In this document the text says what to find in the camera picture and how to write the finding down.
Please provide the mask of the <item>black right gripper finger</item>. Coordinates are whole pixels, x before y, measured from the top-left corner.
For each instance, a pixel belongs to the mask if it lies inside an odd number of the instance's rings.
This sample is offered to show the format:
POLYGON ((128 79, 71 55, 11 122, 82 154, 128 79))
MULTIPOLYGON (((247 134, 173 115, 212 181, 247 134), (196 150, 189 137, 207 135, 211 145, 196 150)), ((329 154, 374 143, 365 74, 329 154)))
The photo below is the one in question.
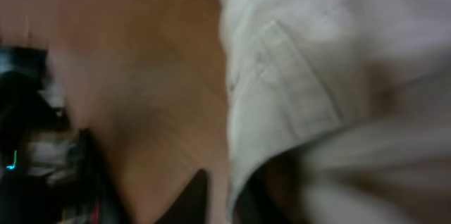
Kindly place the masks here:
POLYGON ((208 199, 209 175, 199 169, 156 224, 205 224, 208 199))

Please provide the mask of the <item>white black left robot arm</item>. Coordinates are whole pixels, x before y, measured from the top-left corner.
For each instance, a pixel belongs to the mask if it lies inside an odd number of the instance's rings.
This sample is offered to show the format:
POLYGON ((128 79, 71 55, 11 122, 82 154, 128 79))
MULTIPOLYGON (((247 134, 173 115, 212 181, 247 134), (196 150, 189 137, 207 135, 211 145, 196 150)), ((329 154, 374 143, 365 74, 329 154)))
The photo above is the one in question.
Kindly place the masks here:
POLYGON ((27 141, 36 132, 64 132, 70 122, 40 94, 47 51, 1 47, 1 222, 58 223, 72 208, 88 223, 129 223, 94 135, 79 130, 69 159, 75 179, 50 185, 48 175, 29 175, 27 141))

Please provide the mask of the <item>beige cargo shorts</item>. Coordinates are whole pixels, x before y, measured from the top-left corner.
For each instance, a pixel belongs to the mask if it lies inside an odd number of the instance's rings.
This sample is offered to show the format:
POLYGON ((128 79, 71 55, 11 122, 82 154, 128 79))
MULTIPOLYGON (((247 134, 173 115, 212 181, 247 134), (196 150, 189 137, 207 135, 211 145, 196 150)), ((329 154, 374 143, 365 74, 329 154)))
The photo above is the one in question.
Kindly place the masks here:
POLYGON ((450 222, 450 0, 220 0, 230 223, 450 222))

